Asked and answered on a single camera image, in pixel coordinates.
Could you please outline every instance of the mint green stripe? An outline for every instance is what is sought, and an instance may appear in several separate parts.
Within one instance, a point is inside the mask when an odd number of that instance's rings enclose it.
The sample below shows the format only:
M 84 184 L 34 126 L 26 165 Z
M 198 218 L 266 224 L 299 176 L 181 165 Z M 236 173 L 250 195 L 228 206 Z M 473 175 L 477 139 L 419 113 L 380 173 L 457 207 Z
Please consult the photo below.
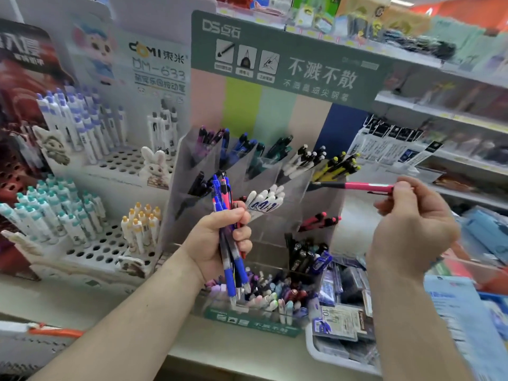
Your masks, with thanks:
M 221 126 L 239 138 L 247 132 L 251 139 L 263 87 L 243 80 L 226 78 Z
M 252 138 L 269 148 L 281 136 L 289 135 L 289 121 L 296 96 L 292 92 L 263 87 Z

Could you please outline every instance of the pink stripe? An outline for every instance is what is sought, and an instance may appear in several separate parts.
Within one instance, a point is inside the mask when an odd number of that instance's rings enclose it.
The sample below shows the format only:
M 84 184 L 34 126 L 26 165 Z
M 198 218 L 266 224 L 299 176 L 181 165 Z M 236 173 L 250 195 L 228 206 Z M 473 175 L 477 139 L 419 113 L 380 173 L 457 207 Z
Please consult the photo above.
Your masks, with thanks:
M 217 131 L 223 119 L 225 100 L 225 76 L 203 70 L 190 70 L 190 125 Z
M 298 95 L 289 120 L 288 134 L 293 135 L 293 149 L 303 144 L 312 150 L 325 124 L 332 103 Z

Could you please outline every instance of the left hand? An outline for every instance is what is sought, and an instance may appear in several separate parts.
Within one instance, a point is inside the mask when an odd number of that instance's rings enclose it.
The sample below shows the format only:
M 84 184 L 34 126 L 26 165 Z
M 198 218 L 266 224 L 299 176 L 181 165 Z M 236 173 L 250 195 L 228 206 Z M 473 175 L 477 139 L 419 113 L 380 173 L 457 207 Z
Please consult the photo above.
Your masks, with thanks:
M 202 217 L 190 231 L 182 244 L 182 249 L 198 265 L 203 275 L 203 283 L 224 274 L 219 252 L 219 229 L 240 222 L 242 227 L 233 231 L 238 250 L 249 253 L 252 250 L 251 228 L 245 226 L 251 220 L 244 202 L 237 202 L 238 208 L 213 212 Z

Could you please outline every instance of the green sign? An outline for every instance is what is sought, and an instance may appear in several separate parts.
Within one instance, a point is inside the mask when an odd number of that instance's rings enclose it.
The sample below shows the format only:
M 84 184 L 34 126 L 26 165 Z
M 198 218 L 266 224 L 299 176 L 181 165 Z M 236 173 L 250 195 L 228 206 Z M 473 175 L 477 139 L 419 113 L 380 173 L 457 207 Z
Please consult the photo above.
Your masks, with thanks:
M 247 313 L 239 313 L 233 310 L 221 310 L 212 306 L 205 310 L 204 316 L 209 320 L 224 322 L 225 324 L 243 326 L 245 328 L 282 334 L 289 337 L 296 337 L 303 331 L 301 328 L 295 326 L 283 325 L 269 319 L 257 319 Z
M 369 110 L 395 60 L 194 11 L 191 67 Z

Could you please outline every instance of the ds logo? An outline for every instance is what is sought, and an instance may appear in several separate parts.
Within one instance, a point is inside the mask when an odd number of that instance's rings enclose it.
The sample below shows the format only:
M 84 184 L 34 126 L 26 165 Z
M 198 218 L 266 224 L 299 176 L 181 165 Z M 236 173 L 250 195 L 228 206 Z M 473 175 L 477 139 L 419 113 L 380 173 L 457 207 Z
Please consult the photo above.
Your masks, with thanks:
M 221 34 L 228 38 L 240 38 L 240 28 L 227 24 L 221 25 L 217 21 L 203 19 L 203 30 L 205 32 Z

